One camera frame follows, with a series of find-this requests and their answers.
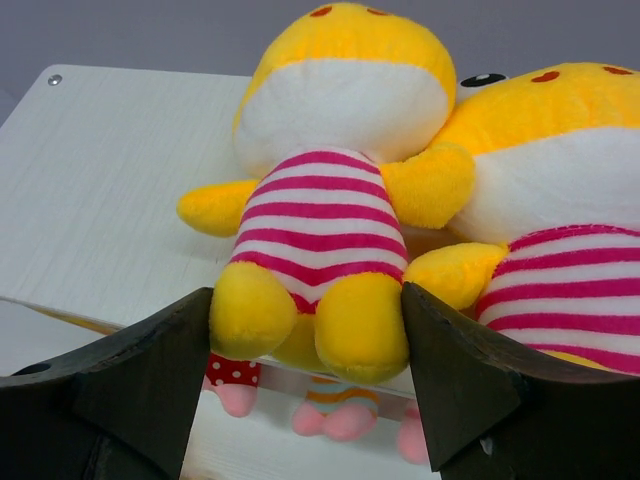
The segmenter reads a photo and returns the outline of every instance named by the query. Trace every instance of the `white surface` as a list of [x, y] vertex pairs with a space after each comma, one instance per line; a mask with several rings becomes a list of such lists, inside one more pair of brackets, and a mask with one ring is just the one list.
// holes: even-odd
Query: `white surface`
[[[233, 239], [194, 232], [175, 206], [244, 178], [231, 123], [248, 81], [45, 71], [0, 129], [0, 298], [127, 326], [213, 285]], [[414, 393], [409, 372], [385, 387]]]
[[222, 414], [217, 397], [202, 393], [194, 420], [185, 473], [213, 480], [437, 480], [428, 466], [399, 460], [399, 424], [381, 419], [365, 438], [350, 444], [291, 432], [291, 397], [260, 391], [247, 418]]
[[0, 301], [0, 377], [88, 345], [101, 334]]

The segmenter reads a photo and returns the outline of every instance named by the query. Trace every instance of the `yellow leg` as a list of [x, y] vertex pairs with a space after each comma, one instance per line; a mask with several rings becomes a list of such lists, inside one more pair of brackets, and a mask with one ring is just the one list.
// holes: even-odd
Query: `yellow leg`
[[273, 357], [286, 365], [310, 372], [328, 372], [320, 361], [315, 344], [315, 316], [302, 313], [287, 339], [274, 350]]
[[334, 374], [374, 385], [407, 367], [401, 289], [387, 275], [362, 273], [342, 278], [327, 291], [316, 311], [316, 349]]
[[231, 263], [213, 292], [211, 347], [236, 360], [267, 355], [289, 336], [296, 314], [291, 295], [269, 270], [249, 262]]

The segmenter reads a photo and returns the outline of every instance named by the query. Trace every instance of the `gray wall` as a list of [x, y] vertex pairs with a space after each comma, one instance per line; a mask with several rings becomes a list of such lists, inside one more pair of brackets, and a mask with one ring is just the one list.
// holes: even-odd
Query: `gray wall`
[[[250, 75], [275, 35], [325, 2], [0, 0], [0, 122], [54, 63]], [[640, 0], [364, 3], [429, 26], [462, 77], [565, 61], [640, 69]]]

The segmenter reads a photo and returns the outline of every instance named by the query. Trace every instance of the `striped fabric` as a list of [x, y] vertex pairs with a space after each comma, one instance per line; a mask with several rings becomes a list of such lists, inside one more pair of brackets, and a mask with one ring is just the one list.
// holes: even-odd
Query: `striped fabric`
[[374, 417], [378, 416], [378, 394], [371, 390], [339, 383], [321, 377], [311, 377], [306, 400], [322, 415], [329, 415], [343, 405], [358, 403], [369, 409]]
[[640, 232], [578, 225], [517, 240], [476, 309], [532, 348], [640, 375]]
[[365, 158], [309, 152], [282, 162], [249, 199], [231, 258], [272, 271], [301, 313], [346, 275], [402, 280], [407, 251], [380, 170]]

